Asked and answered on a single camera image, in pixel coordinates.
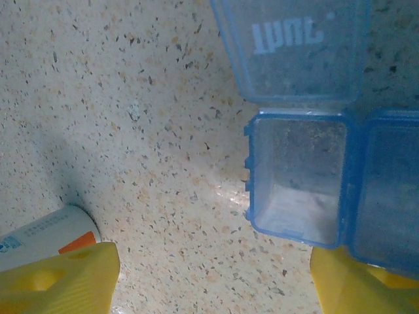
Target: pill box compartment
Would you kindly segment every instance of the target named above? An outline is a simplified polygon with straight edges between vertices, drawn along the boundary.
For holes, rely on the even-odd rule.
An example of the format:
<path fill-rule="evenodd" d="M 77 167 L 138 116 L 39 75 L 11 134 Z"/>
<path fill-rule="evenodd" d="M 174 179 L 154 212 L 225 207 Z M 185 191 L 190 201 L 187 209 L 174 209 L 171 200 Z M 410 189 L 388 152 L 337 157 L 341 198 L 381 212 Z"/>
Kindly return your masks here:
<path fill-rule="evenodd" d="M 340 205 L 352 123 L 342 114 L 274 112 L 258 114 L 246 128 L 247 217 L 260 232 L 336 247 L 344 229 Z"/>

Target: granite countertop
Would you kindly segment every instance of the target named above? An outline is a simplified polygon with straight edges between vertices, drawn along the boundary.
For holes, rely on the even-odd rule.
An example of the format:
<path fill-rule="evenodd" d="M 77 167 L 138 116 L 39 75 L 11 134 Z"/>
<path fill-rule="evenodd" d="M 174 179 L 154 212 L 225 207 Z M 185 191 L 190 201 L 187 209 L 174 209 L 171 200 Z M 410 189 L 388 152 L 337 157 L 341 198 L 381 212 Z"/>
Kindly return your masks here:
<path fill-rule="evenodd" d="M 419 102 L 402 2 L 373 4 L 359 106 Z M 0 36 L 0 234 L 85 207 L 118 247 L 118 314 L 321 313 L 310 248 L 244 217 L 257 107 L 208 1 L 3 1 Z"/>

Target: plastic box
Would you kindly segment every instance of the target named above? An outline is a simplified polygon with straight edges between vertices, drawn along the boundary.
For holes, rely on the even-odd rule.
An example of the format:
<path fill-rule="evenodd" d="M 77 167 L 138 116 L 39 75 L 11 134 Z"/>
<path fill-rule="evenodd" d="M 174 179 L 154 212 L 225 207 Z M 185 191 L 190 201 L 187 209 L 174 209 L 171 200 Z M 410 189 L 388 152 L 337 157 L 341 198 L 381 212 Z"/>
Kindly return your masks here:
<path fill-rule="evenodd" d="M 239 89 L 248 101 L 349 103 L 358 96 L 368 1 L 211 3 Z"/>
<path fill-rule="evenodd" d="M 247 217 L 272 236 L 419 273 L 419 114 L 262 110 L 245 129 Z"/>

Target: speckled countertop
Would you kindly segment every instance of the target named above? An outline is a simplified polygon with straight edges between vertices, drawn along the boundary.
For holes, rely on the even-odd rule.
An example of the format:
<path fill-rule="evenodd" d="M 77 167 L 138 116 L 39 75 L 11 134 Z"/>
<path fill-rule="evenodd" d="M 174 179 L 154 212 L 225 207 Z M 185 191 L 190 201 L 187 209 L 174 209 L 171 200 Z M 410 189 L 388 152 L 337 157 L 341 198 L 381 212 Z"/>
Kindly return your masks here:
<path fill-rule="evenodd" d="M 419 102 L 417 5 L 395 2 L 364 106 Z M 207 1 L 3 1 L 0 36 L 0 234 L 83 205 L 118 246 L 115 313 L 320 313 L 310 248 L 244 218 L 257 107 Z"/>

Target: white cylindrical bottle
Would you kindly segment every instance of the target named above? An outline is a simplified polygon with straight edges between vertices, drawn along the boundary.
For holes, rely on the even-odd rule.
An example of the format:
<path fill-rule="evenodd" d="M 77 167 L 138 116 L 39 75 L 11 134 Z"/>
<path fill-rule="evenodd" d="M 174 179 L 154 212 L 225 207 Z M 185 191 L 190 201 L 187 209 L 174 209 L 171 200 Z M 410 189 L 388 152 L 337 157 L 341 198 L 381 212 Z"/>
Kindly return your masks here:
<path fill-rule="evenodd" d="M 100 242 L 93 220 L 76 206 L 65 206 L 0 236 L 0 271 Z"/>

